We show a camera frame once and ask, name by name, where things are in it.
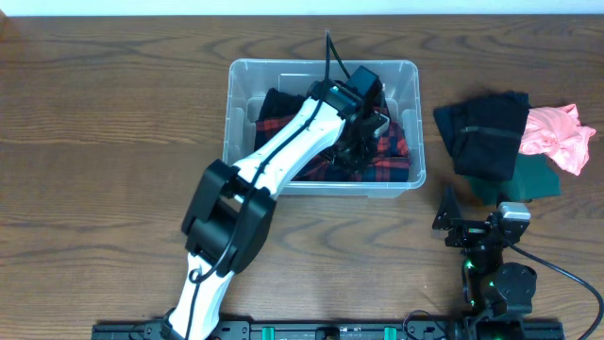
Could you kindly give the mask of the red blue plaid shirt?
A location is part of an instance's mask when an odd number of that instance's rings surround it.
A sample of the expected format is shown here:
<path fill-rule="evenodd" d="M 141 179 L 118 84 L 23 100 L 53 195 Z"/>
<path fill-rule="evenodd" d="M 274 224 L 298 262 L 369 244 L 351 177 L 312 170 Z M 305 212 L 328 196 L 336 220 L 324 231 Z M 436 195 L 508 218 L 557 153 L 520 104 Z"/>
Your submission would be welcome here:
<path fill-rule="evenodd" d="M 376 156 L 362 171 L 348 172 L 317 156 L 294 177 L 294 181 L 406 182 L 410 170 L 411 153 L 404 130 L 392 122 L 377 140 Z"/>

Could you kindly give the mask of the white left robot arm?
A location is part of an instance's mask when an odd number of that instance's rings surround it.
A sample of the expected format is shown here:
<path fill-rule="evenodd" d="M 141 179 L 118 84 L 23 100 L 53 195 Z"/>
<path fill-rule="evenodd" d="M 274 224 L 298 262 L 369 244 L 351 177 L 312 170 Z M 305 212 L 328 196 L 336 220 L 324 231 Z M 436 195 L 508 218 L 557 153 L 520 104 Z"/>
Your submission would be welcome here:
<path fill-rule="evenodd" d="M 374 107 L 382 98 L 378 79 L 317 81 L 294 118 L 261 148 L 232 165 L 214 161 L 204 171 L 181 226 L 187 278 L 162 338 L 211 334 L 232 278 L 267 239 L 277 197 L 312 158 L 337 146 L 354 170 L 372 159 L 366 142 L 388 123 Z"/>

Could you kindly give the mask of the black garment with tape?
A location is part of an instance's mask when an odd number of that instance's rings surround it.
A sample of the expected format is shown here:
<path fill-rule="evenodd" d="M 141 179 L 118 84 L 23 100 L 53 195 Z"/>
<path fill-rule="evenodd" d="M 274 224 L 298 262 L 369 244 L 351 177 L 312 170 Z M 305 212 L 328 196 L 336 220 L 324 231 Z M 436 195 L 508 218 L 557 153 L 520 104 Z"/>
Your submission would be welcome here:
<path fill-rule="evenodd" d="M 454 171 L 489 181 L 512 179 L 529 115 L 527 93 L 492 93 L 433 111 Z"/>

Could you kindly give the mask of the pink garment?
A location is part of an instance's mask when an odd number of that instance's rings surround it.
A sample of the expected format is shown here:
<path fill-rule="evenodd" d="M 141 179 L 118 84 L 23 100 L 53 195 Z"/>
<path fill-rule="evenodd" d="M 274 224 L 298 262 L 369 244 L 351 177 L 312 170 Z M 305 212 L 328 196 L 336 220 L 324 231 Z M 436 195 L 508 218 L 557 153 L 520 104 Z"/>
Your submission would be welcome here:
<path fill-rule="evenodd" d="M 519 153 L 546 155 L 562 170 L 579 176 L 589 161 L 589 141 L 596 135 L 579 120 L 576 104 L 528 110 Z"/>

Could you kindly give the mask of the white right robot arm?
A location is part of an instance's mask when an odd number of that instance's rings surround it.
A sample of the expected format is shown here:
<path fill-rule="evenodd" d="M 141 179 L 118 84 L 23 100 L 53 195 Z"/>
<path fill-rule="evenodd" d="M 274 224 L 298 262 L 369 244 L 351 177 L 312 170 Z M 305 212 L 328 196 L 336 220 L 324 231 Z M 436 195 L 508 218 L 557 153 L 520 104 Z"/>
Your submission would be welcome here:
<path fill-rule="evenodd" d="M 470 310 L 445 331 L 447 339 L 528 338 L 523 318 L 532 312 L 537 274 L 531 267 L 505 262 L 529 226 L 525 204 L 501 202 L 483 221 L 465 219 L 454 189 L 445 189 L 432 227 L 447 232 L 445 245 L 461 251 L 462 295 Z"/>

